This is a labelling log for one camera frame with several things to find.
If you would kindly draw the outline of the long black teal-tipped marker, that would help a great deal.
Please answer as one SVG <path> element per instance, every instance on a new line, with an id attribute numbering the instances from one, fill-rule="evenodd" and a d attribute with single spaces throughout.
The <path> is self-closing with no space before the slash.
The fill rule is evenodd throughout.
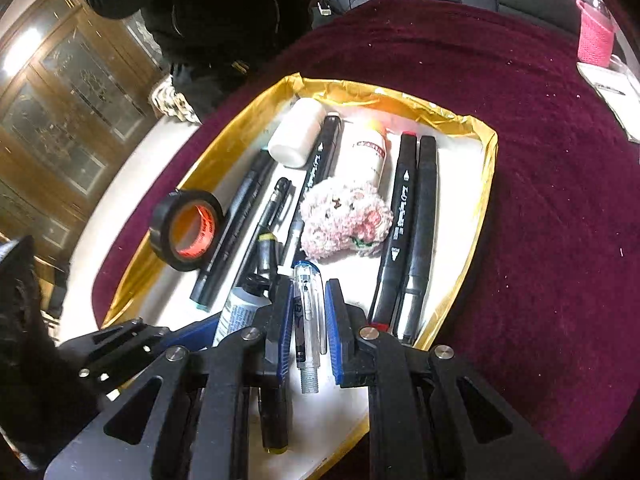
<path id="1" fill-rule="evenodd" d="M 233 196 L 221 232 L 215 237 L 215 247 L 209 251 L 198 270 L 190 295 L 198 310 L 208 312 L 212 308 L 232 250 L 273 166 L 274 160 L 269 153 L 266 150 L 259 151 Z"/>

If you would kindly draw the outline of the gold-lined white tray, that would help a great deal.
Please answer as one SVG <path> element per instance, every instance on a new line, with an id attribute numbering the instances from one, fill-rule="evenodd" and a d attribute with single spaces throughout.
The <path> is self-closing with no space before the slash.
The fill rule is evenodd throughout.
<path id="1" fill-rule="evenodd" d="M 265 144 L 270 124 L 284 113 L 294 98 L 313 99 L 326 110 L 336 110 L 346 120 L 346 133 L 336 149 L 329 184 L 320 184 L 320 191 L 311 191 L 303 198 L 302 214 L 305 227 L 302 248 L 311 249 L 310 257 L 318 264 L 324 280 L 337 278 L 345 300 L 368 312 L 375 289 L 375 274 L 381 258 L 382 242 L 370 248 L 358 248 L 356 234 L 364 234 L 356 221 L 362 214 L 348 216 L 346 207 L 355 199 L 347 199 L 348 184 L 363 184 L 356 169 L 360 164 L 352 145 L 359 142 L 360 130 L 385 130 L 387 154 L 386 174 L 395 171 L 399 154 L 400 134 L 415 132 L 434 136 L 437 148 L 438 183 L 432 267 L 427 282 L 418 334 L 414 348 L 426 350 L 444 325 L 464 280 L 468 277 L 475 256 L 480 231 L 488 208 L 492 179 L 498 154 L 498 133 L 473 116 L 456 115 L 450 110 L 410 94 L 375 87 L 372 84 L 347 80 L 309 79 L 299 74 L 286 76 L 262 92 L 244 110 L 220 130 L 216 138 L 194 162 L 178 188 L 212 188 L 229 195 L 240 177 L 231 171 L 247 166 L 243 153 Z M 165 263 L 153 255 L 150 236 L 135 235 L 133 256 L 128 263 L 116 292 L 98 293 L 96 278 L 93 307 L 98 312 L 98 300 L 111 299 L 110 308 L 96 318 L 102 326 L 128 321 L 142 308 L 151 307 L 153 287 L 158 291 L 160 271 Z M 350 451 L 369 429 L 364 419 L 368 401 L 363 388 L 348 393 L 329 386 L 329 357 L 322 356 L 319 376 L 320 393 L 294 393 L 293 437 L 283 454 L 269 455 L 255 451 L 251 444 L 250 479 L 320 479 Z"/>

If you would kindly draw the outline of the white papers and notebook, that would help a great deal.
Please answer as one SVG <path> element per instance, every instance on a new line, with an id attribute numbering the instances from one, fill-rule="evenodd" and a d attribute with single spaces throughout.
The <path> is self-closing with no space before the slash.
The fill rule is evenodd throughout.
<path id="1" fill-rule="evenodd" d="M 640 141 L 639 81 L 636 75 L 616 54 L 610 57 L 608 67 L 577 62 L 582 78 L 606 103 L 629 142 Z"/>

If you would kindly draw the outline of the black pen with clip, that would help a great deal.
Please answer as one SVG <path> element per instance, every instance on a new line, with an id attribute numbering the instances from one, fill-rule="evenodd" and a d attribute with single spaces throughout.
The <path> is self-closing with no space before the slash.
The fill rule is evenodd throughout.
<path id="1" fill-rule="evenodd" d="M 288 199 L 288 193 L 290 192 L 292 182 L 286 177 L 280 177 L 277 180 L 276 185 L 272 189 L 271 195 L 262 211 L 262 215 L 259 217 L 256 228 L 253 234 L 250 236 L 250 244 L 247 246 L 245 255 L 241 261 L 239 271 L 233 282 L 233 286 L 238 286 L 242 279 L 252 272 L 252 262 L 257 248 L 258 238 L 267 232 L 271 231 L 271 228 L 279 220 L 282 214 L 282 210 Z"/>

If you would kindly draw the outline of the black pen gold cap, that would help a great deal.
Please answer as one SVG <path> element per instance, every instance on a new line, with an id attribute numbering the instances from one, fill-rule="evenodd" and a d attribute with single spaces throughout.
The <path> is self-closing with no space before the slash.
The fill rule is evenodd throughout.
<path id="1" fill-rule="evenodd" d="M 288 448 L 291 427 L 291 399 L 288 386 L 292 334 L 291 281 L 279 271 L 276 237 L 267 231 L 258 237 L 258 274 L 269 281 L 270 305 L 258 311 L 264 329 L 264 355 L 258 387 L 258 410 L 262 446 L 271 454 Z"/>

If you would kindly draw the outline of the blue-white toothpaste tube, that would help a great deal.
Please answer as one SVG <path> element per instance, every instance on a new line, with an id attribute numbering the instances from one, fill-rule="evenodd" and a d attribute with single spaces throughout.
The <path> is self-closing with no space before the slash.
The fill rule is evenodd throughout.
<path id="1" fill-rule="evenodd" d="M 258 274 L 250 274 L 238 286 L 231 289 L 221 310 L 213 340 L 214 347 L 217 347 L 230 334 L 250 326 L 256 312 L 271 304 L 267 296 L 270 286 L 271 282 L 268 278 Z"/>

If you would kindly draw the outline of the black marker white print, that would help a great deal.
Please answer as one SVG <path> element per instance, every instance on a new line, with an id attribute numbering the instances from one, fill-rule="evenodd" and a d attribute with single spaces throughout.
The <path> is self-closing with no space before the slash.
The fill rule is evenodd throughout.
<path id="1" fill-rule="evenodd" d="M 282 263 L 280 264 L 280 269 L 284 273 L 288 273 L 288 269 L 291 269 L 296 261 L 304 258 L 300 249 L 300 238 L 304 232 L 302 203 L 314 185 L 328 177 L 342 130 L 343 119 L 341 116 L 337 112 L 329 112 L 323 119 L 317 141 L 311 151 L 306 176 L 300 188 L 294 216 L 288 229 L 288 238 L 284 244 Z"/>

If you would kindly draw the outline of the blue clear ballpoint pen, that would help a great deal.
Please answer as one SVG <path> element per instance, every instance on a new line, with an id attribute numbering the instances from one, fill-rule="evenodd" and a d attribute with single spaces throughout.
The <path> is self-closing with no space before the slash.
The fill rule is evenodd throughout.
<path id="1" fill-rule="evenodd" d="M 296 366 L 303 394 L 319 392 L 318 369 L 328 352 L 324 285 L 320 270 L 310 261 L 293 268 L 293 306 Z"/>

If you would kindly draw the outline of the black marker red end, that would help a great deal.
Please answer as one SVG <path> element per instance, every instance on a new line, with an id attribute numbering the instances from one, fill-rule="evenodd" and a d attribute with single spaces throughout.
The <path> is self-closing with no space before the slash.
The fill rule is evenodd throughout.
<path id="1" fill-rule="evenodd" d="M 393 223 L 383 246 L 369 311 L 369 323 L 381 332 L 387 332 L 392 326 L 397 297 L 409 255 L 408 246 L 414 211 L 414 192 L 416 192 L 416 144 L 418 144 L 418 138 L 414 132 L 405 131 L 400 136 L 390 204 Z"/>

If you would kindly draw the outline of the black electrical tape roll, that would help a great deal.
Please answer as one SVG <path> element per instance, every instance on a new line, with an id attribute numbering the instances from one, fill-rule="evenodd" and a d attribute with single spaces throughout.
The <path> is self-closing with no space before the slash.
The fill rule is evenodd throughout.
<path id="1" fill-rule="evenodd" d="M 220 231 L 224 213 L 212 193 L 175 190 L 154 207 L 150 243 L 160 260 L 180 272 L 201 266 Z"/>

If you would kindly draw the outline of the white cylindrical container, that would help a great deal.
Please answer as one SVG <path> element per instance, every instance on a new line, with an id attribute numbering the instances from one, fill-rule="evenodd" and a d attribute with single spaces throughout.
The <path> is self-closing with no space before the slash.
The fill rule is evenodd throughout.
<path id="1" fill-rule="evenodd" d="M 274 130 L 267 145 L 270 156 L 288 168 L 305 166 L 325 117 L 326 109 L 319 101 L 298 99 Z"/>

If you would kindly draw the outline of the pink fluffy pompom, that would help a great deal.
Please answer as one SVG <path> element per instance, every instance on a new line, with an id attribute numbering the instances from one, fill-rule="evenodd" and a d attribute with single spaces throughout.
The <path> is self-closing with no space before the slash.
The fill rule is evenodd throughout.
<path id="1" fill-rule="evenodd" d="M 352 250 L 375 252 L 390 232 L 393 213 L 367 182 L 327 178 L 302 203 L 304 232 L 300 247 L 314 260 Z"/>

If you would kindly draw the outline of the white bottle orange cap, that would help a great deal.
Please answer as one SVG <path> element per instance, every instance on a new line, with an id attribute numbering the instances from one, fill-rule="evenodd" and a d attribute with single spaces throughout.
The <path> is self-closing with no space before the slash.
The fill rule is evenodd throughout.
<path id="1" fill-rule="evenodd" d="M 382 122 L 364 113 L 347 119 L 349 144 L 347 168 L 362 182 L 380 186 L 387 155 L 386 129 Z"/>

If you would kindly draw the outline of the plain black marker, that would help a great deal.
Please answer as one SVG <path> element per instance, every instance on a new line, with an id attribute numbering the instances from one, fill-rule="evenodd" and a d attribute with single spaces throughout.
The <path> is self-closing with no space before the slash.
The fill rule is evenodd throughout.
<path id="1" fill-rule="evenodd" d="M 403 344 L 414 344 L 428 280 L 431 274 L 436 231 L 438 194 L 437 145 L 434 136 L 422 136 L 418 157 L 416 211 L 412 222 L 408 270 L 398 299 L 395 336 Z"/>

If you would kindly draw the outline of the person in black clothes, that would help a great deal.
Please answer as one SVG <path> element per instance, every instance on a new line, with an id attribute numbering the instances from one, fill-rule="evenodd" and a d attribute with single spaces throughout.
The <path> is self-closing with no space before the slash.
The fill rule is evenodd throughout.
<path id="1" fill-rule="evenodd" d="M 311 30 L 318 0 L 86 0 L 102 18 L 140 14 L 176 91 L 205 120 Z"/>

